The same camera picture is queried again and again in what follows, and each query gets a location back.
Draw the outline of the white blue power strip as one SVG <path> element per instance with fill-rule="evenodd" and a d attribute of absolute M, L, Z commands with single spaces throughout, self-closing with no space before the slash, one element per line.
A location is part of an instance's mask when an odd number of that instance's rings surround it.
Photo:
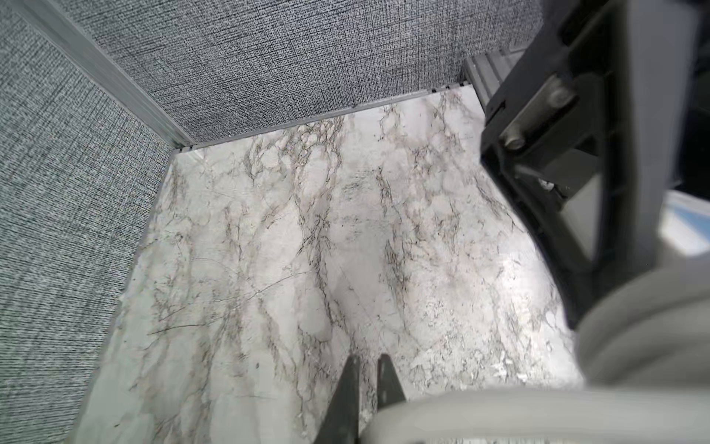
<path fill-rule="evenodd" d="M 601 221 L 602 179 L 593 176 L 564 203 L 561 216 L 587 259 L 593 257 Z M 662 256 L 697 256 L 709 252 L 708 201 L 678 191 L 666 193 L 658 234 Z"/>

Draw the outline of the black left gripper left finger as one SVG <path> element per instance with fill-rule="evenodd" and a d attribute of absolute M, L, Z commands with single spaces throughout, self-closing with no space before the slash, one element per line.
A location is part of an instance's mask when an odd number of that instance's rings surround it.
<path fill-rule="evenodd" d="M 314 444 L 359 442 L 360 369 L 360 358 L 355 354 L 350 355 Z"/>

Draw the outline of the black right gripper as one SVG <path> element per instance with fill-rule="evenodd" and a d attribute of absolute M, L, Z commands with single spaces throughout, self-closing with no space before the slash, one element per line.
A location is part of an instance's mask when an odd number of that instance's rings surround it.
<path fill-rule="evenodd" d="M 481 163 L 577 327 L 652 270 L 701 74 L 697 1 L 549 1 L 486 105 Z"/>

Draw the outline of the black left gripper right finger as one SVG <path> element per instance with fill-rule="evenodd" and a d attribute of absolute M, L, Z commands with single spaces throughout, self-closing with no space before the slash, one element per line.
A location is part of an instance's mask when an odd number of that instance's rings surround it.
<path fill-rule="evenodd" d="M 381 354 L 377 362 L 376 398 L 377 411 L 407 401 L 394 363 L 386 353 Z"/>

